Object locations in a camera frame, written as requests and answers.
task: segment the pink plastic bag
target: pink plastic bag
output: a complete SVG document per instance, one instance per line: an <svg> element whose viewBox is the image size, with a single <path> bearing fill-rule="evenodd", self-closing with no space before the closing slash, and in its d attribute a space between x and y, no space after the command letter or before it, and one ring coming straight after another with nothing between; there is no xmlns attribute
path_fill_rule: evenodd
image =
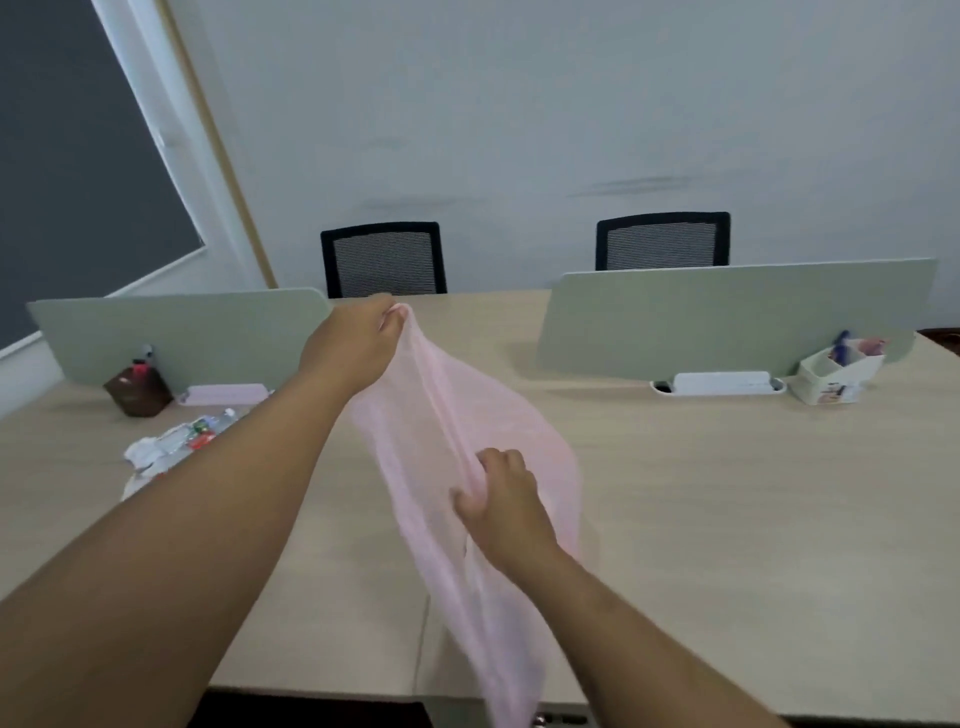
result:
<svg viewBox="0 0 960 728"><path fill-rule="evenodd" d="M387 482L423 581L473 665L496 728L530 725L543 690L546 625L453 512L451 488L483 494L476 453L518 449L560 545L576 552L581 478L569 445L533 405L429 342L413 311L384 376L350 415Z"/></svg>

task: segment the mesh chair back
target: mesh chair back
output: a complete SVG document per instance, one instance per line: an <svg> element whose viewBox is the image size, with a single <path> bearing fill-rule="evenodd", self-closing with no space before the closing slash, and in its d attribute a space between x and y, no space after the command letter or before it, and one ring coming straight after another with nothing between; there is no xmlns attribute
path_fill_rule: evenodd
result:
<svg viewBox="0 0 960 728"><path fill-rule="evenodd" d="M379 223L320 233L331 299L446 293L437 223Z"/></svg>
<svg viewBox="0 0 960 728"><path fill-rule="evenodd" d="M729 264L728 212L662 212L597 223L598 271Z"/></svg>

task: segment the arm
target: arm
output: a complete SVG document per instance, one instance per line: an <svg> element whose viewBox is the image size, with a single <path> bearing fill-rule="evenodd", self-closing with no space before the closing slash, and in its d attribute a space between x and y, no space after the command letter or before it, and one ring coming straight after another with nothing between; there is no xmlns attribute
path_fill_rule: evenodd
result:
<svg viewBox="0 0 960 728"><path fill-rule="evenodd" d="M454 509L490 563L543 614L605 728L785 728L557 545L519 452L488 449L480 459L486 502L457 492Z"/></svg>
<svg viewBox="0 0 960 728"><path fill-rule="evenodd" d="M5 726L187 723L274 570L330 429L394 355L392 304L336 308L272 397L0 603Z"/></svg>

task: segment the person's left hand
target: person's left hand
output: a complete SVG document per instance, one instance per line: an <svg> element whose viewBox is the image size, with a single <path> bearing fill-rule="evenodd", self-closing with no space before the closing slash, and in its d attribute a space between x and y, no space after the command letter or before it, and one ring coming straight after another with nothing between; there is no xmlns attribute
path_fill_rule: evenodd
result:
<svg viewBox="0 0 960 728"><path fill-rule="evenodd" d="M402 312L387 313L395 303L390 294L377 293L334 306L303 347L300 375L333 379L347 397L380 379L394 358L403 331Z"/></svg>

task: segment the person's hand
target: person's hand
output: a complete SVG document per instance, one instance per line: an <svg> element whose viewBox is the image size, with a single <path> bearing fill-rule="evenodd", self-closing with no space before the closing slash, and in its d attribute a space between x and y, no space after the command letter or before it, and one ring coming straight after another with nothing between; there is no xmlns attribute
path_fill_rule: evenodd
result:
<svg viewBox="0 0 960 728"><path fill-rule="evenodd" d="M453 509L487 561L520 586L559 551L557 535L523 455L485 449L478 457L487 472L487 498L454 490Z"/></svg>
<svg viewBox="0 0 960 728"><path fill-rule="evenodd" d="M300 355L300 376L333 381L350 398L380 379L394 358L403 314L387 293L334 306L310 334Z"/></svg>

